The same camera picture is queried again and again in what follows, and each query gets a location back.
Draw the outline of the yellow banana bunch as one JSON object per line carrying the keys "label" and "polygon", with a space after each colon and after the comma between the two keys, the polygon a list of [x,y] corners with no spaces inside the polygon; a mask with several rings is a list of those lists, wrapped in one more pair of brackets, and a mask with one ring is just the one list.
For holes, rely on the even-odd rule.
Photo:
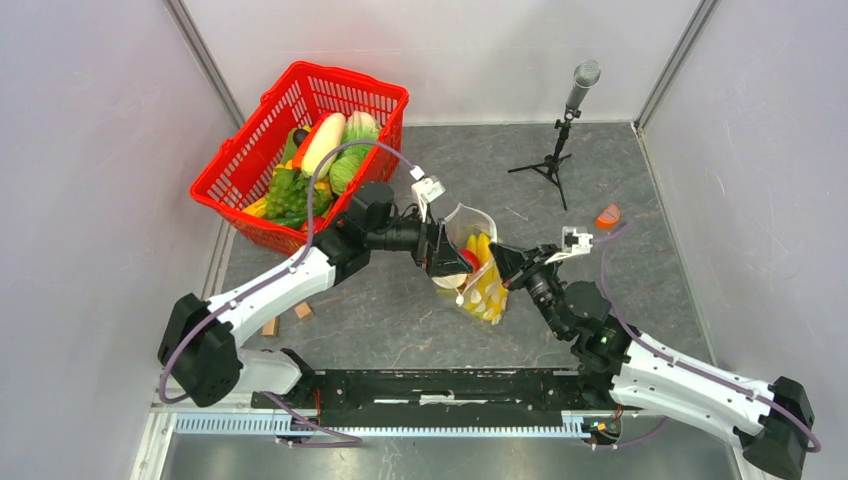
{"label": "yellow banana bunch", "polygon": [[479,277],[473,286],[465,289],[463,308],[477,318],[497,325],[506,308],[508,292],[501,285],[501,278],[490,252],[490,237],[481,232],[471,235],[467,249],[473,251],[480,262]]}

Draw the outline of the clear polka dot zip bag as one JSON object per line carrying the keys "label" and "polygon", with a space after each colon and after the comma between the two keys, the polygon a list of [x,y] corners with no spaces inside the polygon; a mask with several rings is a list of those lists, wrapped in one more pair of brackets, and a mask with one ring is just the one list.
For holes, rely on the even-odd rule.
{"label": "clear polka dot zip bag", "polygon": [[489,246],[498,239],[497,226],[487,213],[459,203],[447,216],[449,240],[472,267],[470,273],[433,278],[437,292],[457,308],[497,325],[506,311],[508,292]]}

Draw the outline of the red apple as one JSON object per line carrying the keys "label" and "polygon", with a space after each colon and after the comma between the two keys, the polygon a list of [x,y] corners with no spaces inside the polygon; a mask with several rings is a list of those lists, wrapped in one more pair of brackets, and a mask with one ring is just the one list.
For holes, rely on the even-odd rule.
{"label": "red apple", "polygon": [[469,250],[467,248],[461,248],[460,254],[471,266],[471,273],[476,273],[480,269],[481,263],[472,250]]}

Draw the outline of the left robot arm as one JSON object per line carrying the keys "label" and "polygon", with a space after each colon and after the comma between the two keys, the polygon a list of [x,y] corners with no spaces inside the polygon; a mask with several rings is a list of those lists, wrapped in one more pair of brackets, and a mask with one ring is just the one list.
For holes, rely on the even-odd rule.
{"label": "left robot arm", "polygon": [[158,393],[165,404],[186,399],[209,407],[237,385],[248,360],[240,348],[270,319],[329,290],[364,268],[373,251],[407,252],[431,278],[468,273],[471,264],[449,239],[446,222],[430,204],[445,192],[434,177],[412,186],[414,215],[394,210],[394,191],[368,182],[348,208],[290,258],[252,281],[215,298],[193,293],[170,313],[157,358],[163,366]]}

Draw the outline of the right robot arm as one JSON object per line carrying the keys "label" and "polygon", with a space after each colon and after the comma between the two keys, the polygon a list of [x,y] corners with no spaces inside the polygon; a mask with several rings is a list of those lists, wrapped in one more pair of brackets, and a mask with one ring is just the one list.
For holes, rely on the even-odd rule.
{"label": "right robot arm", "polygon": [[698,428],[780,479],[800,478],[807,455],[821,451],[799,382],[746,378],[662,344],[617,318],[596,283],[561,281],[565,254],[552,244],[489,250],[504,287],[526,291],[555,338],[569,343],[584,369],[577,392],[585,405],[615,403]]}

